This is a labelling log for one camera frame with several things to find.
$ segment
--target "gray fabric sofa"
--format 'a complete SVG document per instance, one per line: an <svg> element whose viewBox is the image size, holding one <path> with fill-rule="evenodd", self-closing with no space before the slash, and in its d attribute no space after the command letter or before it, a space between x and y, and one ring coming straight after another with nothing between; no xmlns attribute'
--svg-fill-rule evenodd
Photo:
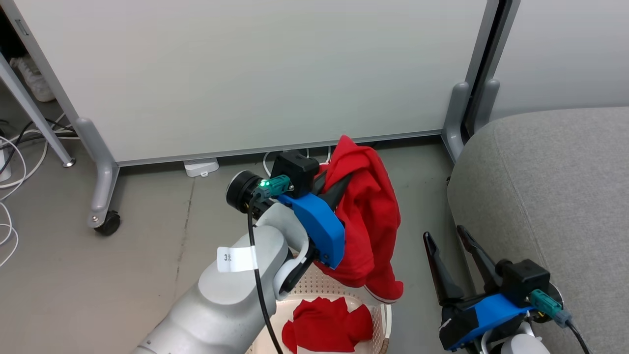
<svg viewBox="0 0 629 354"><path fill-rule="evenodd" d="M629 108L486 125L455 164L448 202L494 261L550 271L594 352L629 352ZM534 330L553 354L582 353L568 329Z"/></svg>

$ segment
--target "caster wheel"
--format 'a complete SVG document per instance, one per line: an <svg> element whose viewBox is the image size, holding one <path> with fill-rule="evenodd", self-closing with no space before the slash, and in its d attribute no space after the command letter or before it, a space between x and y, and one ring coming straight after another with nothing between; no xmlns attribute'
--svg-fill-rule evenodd
<svg viewBox="0 0 629 354"><path fill-rule="evenodd" d="M107 215L105 215L105 222L94 230L103 236L111 236L118 230L119 226L120 215L118 215L117 211L110 210L107 212Z"/></svg>

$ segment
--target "red garment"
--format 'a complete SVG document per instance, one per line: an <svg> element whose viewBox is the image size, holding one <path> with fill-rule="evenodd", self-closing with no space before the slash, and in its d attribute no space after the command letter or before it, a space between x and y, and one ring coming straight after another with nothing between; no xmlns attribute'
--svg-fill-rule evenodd
<svg viewBox="0 0 629 354"><path fill-rule="evenodd" d="M316 262L323 273L348 287L362 287L386 302L398 300L404 284L395 280L391 257L400 223L398 201L380 157L370 147L357 146L343 135L328 166L325 187L348 174L352 179L336 210L345 224L345 255L332 270Z"/></svg>
<svg viewBox="0 0 629 354"><path fill-rule="evenodd" d="M359 341L373 337L371 313L365 305L348 312L343 297L335 301L316 298L302 302L292 312L293 322L282 329L282 341L291 352L297 347L310 351L353 353Z"/></svg>

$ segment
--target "whiteboard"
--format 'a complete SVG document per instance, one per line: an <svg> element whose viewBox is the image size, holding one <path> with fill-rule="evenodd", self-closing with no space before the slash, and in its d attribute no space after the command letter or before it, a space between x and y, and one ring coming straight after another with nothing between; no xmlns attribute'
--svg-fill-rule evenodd
<svg viewBox="0 0 629 354"><path fill-rule="evenodd" d="M491 120L629 105L629 3L522 0L494 78Z"/></svg>
<svg viewBox="0 0 629 354"><path fill-rule="evenodd" d="M14 0L116 161L443 127L485 0Z"/></svg>

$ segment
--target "laundry basket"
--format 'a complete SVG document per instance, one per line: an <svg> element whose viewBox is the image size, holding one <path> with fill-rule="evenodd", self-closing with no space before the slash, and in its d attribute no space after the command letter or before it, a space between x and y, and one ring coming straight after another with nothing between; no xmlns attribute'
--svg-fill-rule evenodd
<svg viewBox="0 0 629 354"><path fill-rule="evenodd" d="M347 309L350 312L365 304L371 312L374 324L374 337L370 341L358 343L354 352L357 354L385 354L389 348L389 337L391 335L391 305L366 304L357 293L359 292L355 289L347 288L323 274L315 265L310 266L291 294L286 299L277 302L277 312L271 317L271 325L273 325L284 354L291 354L291 351L282 342L282 328L286 322L292 321L292 312L302 300L313 301L317 297L332 301L344 297ZM265 328L260 332L247 354L269 354L275 352L269 332Z"/></svg>

